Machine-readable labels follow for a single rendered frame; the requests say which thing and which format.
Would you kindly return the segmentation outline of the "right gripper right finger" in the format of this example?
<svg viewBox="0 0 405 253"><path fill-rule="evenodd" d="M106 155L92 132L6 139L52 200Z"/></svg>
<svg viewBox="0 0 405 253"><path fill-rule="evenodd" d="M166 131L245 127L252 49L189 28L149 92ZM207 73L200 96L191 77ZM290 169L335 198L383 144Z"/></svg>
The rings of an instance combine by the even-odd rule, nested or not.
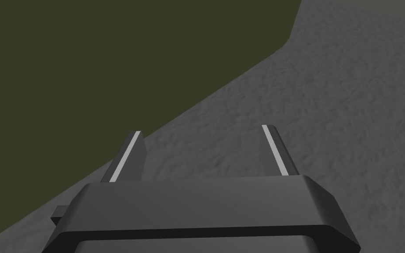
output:
<svg viewBox="0 0 405 253"><path fill-rule="evenodd" d="M261 126L261 163L265 176L299 175L274 125Z"/></svg>

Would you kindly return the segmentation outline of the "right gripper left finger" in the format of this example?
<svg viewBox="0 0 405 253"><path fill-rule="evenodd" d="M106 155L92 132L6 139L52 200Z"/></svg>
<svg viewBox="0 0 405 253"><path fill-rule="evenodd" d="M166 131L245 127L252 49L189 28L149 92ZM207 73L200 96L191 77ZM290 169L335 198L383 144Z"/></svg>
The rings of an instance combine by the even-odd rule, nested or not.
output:
<svg viewBox="0 0 405 253"><path fill-rule="evenodd" d="M101 182L141 181L146 156L147 150L142 132L130 132Z"/></svg>

